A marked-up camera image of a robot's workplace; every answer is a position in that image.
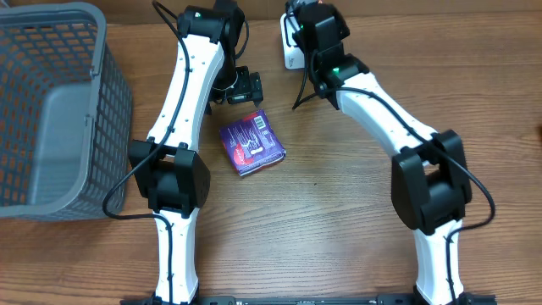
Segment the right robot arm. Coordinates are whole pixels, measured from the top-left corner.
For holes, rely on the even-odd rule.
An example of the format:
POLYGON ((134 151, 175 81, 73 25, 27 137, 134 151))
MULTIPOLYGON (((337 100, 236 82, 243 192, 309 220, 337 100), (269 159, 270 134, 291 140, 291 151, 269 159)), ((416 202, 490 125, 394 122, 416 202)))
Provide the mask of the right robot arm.
POLYGON ((285 51, 303 56, 303 80, 377 140, 391 161, 391 201, 412 230, 418 256, 414 288, 422 304, 463 304, 457 240, 472 188, 460 136, 439 133, 409 114, 359 58, 344 50, 350 34, 332 4, 285 5, 285 51))

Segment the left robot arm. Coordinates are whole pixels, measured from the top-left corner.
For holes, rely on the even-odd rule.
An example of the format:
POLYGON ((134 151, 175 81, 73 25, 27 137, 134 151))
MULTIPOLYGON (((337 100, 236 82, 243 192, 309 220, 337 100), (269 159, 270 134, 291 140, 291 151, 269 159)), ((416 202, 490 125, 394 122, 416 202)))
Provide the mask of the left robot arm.
POLYGON ((198 153, 202 120, 212 103, 259 104, 263 89, 257 73, 236 64, 236 45, 249 30, 237 2, 189 6, 181 14, 159 2, 152 6, 177 38, 178 52, 161 114, 146 140, 133 141, 129 150, 130 173, 158 231, 158 284, 144 302, 194 304, 196 218, 211 182, 198 153))

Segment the purple sanitary pad pack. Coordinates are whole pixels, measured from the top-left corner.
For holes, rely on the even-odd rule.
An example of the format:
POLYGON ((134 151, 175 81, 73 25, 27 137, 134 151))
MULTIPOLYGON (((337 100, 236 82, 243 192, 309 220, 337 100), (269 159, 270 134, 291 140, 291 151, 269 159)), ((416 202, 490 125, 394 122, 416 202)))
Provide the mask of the purple sanitary pad pack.
POLYGON ((286 157, 263 109, 222 127, 219 135, 239 176, 250 175, 286 157))

